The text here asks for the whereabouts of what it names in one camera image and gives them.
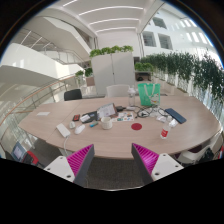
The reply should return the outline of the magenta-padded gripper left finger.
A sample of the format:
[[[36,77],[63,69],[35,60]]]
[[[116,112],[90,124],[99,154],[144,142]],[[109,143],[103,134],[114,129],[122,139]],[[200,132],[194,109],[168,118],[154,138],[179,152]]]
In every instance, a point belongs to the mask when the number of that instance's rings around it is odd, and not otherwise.
[[[85,177],[94,158],[94,154],[94,145],[91,144],[67,157],[57,157],[44,170],[75,183],[78,186],[84,186]]]

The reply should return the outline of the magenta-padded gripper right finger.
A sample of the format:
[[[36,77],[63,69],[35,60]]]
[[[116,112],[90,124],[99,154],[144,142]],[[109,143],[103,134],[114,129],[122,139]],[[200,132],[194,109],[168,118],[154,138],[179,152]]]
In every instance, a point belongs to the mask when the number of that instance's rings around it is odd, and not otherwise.
[[[145,185],[183,168],[167,153],[157,154],[136,143],[132,144],[131,153]]]

